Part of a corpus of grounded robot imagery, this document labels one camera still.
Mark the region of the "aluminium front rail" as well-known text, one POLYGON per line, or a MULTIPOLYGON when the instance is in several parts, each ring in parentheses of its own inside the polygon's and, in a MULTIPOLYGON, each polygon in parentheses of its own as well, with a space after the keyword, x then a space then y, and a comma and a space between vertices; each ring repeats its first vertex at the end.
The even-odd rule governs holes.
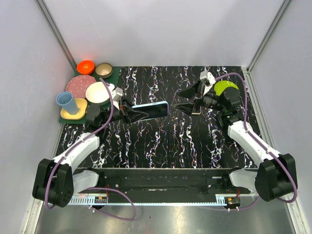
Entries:
MULTIPOLYGON (((49 204, 65 207, 73 195, 87 189, 100 190, 100 186, 105 184, 104 176, 88 170, 76 175, 36 175, 32 196, 49 204)), ((255 173, 238 170, 222 176, 218 186, 229 193, 238 188, 255 191, 260 198, 269 202, 289 193, 296 193, 297 179, 295 172, 287 175, 286 172, 259 170, 255 173)))

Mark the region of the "aluminium corner post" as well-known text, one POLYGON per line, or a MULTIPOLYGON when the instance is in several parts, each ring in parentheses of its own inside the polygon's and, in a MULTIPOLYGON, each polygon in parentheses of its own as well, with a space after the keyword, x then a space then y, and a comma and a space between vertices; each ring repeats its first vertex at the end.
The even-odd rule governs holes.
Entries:
POLYGON ((56 41, 58 42, 62 52, 64 53, 67 61, 69 62, 71 68, 73 69, 74 72, 77 71, 77 63, 74 60, 74 57, 72 55, 72 53, 70 52, 55 20, 53 19, 53 16, 50 12, 50 10, 48 9, 48 6, 46 4, 46 2, 44 0, 35 0, 35 3, 37 4, 40 12, 42 13, 45 21, 47 22, 52 34, 54 35, 56 41))
POLYGON ((271 37, 273 36, 275 30, 277 29, 278 25, 282 21, 284 15, 286 14, 288 8, 290 7, 292 0, 283 0, 282 4, 280 5, 274 19, 272 20, 268 30, 266 31, 259 47, 256 50, 251 62, 246 67, 247 72, 250 74, 252 69, 255 67, 257 61, 259 60, 260 56, 262 55, 266 45, 270 41, 271 37))

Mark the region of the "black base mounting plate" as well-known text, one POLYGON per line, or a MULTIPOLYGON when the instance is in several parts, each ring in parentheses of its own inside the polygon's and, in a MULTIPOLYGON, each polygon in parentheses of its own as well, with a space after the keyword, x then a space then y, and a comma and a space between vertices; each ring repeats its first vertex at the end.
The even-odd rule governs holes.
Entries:
POLYGON ((136 206, 223 206, 226 197, 249 196, 230 188, 228 169, 95 169, 99 184, 125 193, 136 206))

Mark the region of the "light blue cup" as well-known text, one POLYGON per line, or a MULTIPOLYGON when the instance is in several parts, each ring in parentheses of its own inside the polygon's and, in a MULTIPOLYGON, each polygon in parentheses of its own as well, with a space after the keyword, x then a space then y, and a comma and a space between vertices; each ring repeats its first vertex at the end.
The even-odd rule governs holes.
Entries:
POLYGON ((56 103, 70 115, 78 113, 78 106, 75 102, 73 94, 70 92, 62 92, 58 94, 56 97, 56 103))

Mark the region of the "pink dotted plate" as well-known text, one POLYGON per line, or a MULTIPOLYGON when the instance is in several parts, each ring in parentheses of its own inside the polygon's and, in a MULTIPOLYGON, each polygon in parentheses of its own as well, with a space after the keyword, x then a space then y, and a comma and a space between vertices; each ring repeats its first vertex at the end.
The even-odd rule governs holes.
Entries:
POLYGON ((86 90, 93 83, 96 83, 94 77, 90 75, 79 75, 67 83, 65 91, 70 92, 74 98, 86 98, 86 90))

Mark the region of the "aluminium corner post right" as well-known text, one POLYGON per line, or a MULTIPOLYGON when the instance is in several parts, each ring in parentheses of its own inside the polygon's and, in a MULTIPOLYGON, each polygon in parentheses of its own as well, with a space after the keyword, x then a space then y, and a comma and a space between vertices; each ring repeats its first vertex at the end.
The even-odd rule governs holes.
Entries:
POLYGON ((259 47, 256 50, 251 62, 246 67, 247 72, 250 74, 252 69, 255 67, 257 61, 259 60, 260 56, 262 55, 266 45, 270 41, 271 37, 273 36, 275 30, 277 29, 278 25, 282 21, 284 15, 286 14, 288 8, 290 7, 292 0, 283 0, 282 4, 280 5, 274 19, 272 20, 268 30, 266 31, 259 47))

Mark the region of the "white bowl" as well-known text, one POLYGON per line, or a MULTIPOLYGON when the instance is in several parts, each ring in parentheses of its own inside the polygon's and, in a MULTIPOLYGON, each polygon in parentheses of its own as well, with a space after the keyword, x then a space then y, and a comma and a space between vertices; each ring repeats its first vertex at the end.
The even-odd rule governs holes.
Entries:
POLYGON ((110 99, 108 91, 101 81, 93 83, 87 88, 86 98, 89 102, 99 106, 107 104, 110 99))

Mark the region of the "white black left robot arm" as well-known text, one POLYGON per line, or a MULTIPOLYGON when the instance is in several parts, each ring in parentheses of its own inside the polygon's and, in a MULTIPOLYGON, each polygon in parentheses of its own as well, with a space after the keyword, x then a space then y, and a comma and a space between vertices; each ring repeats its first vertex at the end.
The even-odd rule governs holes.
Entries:
POLYGON ((32 196, 44 202, 47 209, 65 207, 72 196, 90 188, 100 193, 105 188, 104 179, 99 174, 86 170, 75 174, 82 161, 100 146, 106 126, 113 121, 123 120, 134 123, 152 117, 146 106, 133 106, 126 103, 107 112, 100 112, 99 120, 89 125, 87 132, 67 150, 53 159, 42 159, 37 167, 32 196))

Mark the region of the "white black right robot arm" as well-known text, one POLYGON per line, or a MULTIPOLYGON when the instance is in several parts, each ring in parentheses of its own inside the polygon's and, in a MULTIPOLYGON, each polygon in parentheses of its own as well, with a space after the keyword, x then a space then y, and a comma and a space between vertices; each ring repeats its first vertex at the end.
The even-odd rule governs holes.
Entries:
POLYGON ((221 187, 226 193, 238 188, 246 188, 258 193, 261 199, 269 202, 282 200, 283 196, 293 194, 287 200, 297 199, 297 177, 294 157, 281 154, 261 139, 247 123, 239 111, 241 97, 239 88, 230 81, 220 81, 215 85, 198 81, 193 86, 177 93, 186 98, 186 103, 174 107, 186 115, 194 115, 202 107, 219 112, 218 124, 228 137, 238 143, 257 165, 257 171, 234 168, 225 174, 221 187))

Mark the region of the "brown patterned bowl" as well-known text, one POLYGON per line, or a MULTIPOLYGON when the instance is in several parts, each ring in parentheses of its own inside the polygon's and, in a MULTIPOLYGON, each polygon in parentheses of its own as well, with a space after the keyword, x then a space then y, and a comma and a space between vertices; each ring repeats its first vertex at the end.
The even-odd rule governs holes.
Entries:
POLYGON ((113 67, 109 63, 101 63, 95 69, 100 78, 109 78, 113 73, 113 67))

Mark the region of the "phone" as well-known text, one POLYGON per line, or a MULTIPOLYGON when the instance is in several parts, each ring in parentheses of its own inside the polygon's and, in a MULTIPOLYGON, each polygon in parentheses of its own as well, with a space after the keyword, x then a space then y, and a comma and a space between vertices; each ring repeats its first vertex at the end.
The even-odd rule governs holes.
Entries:
POLYGON ((167 101, 134 105, 132 108, 138 111, 146 112, 148 114, 148 116, 144 117, 142 120, 166 117, 169 113, 169 104, 167 101))
POLYGON ((191 113, 191 115, 200 115, 200 114, 201 114, 201 106, 195 107, 191 113))

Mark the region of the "green mat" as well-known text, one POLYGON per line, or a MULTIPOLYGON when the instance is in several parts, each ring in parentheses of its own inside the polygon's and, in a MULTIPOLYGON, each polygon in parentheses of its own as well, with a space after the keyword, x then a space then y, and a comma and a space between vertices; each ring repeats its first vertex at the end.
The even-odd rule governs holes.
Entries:
MULTIPOLYGON (((109 78, 104 78, 105 82, 108 84, 113 84, 117 86, 119 72, 120 72, 120 67, 113 67, 112 75, 109 78)), ((79 72, 75 73, 75 77, 79 75, 82 75, 82 74, 80 74, 79 72)), ((92 74, 90 74, 90 76, 94 77, 97 82, 100 81, 99 76, 96 74, 95 71, 92 74)), ((59 117, 58 122, 64 123, 64 124, 85 124, 85 119, 86 119, 86 115, 80 120, 67 120, 67 119, 63 119, 62 117, 59 117)))

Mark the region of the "yellow square plate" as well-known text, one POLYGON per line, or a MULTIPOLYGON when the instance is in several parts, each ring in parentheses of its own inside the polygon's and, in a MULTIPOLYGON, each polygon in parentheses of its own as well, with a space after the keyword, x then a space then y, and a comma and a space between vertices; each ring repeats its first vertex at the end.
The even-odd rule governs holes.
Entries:
POLYGON ((62 108, 61 111, 60 111, 60 116, 63 119, 67 119, 67 120, 80 120, 80 119, 82 119, 85 116, 86 108, 87 108, 87 105, 88 105, 87 100, 84 99, 84 98, 74 98, 74 100, 75 100, 75 103, 76 103, 77 108, 78 108, 78 113, 75 114, 75 115, 71 115, 65 109, 62 108))

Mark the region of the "lime green plate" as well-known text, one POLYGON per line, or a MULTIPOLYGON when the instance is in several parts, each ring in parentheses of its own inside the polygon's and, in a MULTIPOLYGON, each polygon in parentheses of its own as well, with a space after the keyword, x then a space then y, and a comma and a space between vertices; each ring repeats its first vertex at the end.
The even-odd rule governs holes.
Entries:
POLYGON ((217 96, 220 96, 225 91, 225 89, 227 89, 229 87, 238 89, 238 86, 236 84, 234 84, 233 82, 227 81, 227 80, 222 80, 222 81, 217 82, 214 85, 214 92, 217 96))

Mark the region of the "phone in beige case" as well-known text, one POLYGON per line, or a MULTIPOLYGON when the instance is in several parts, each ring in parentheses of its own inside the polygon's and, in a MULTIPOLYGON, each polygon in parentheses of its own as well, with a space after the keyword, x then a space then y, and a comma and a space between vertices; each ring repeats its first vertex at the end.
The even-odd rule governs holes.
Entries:
POLYGON ((201 114, 201 106, 195 107, 191 113, 191 115, 200 115, 200 114, 201 114))

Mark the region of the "aluminium corner post left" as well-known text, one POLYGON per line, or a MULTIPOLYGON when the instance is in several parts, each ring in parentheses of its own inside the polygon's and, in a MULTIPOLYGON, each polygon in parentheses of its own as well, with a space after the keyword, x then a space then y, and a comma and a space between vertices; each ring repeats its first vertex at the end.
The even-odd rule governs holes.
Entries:
POLYGON ((58 42, 62 52, 64 53, 67 61, 69 62, 71 68, 73 69, 74 72, 77 71, 77 63, 74 60, 74 57, 72 55, 72 53, 70 52, 55 20, 53 19, 53 16, 50 12, 50 10, 48 9, 48 6, 46 4, 46 2, 44 0, 35 0, 35 3, 37 4, 40 12, 42 13, 45 21, 47 22, 52 34, 54 35, 56 41, 58 42))

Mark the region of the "orange bowl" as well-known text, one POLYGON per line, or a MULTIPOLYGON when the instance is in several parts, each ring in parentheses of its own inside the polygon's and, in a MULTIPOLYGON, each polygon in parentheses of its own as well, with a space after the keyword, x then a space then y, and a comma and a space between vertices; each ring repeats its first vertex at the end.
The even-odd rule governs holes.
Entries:
POLYGON ((95 69, 95 63, 91 60, 83 60, 77 64, 76 69, 82 75, 90 75, 95 69))

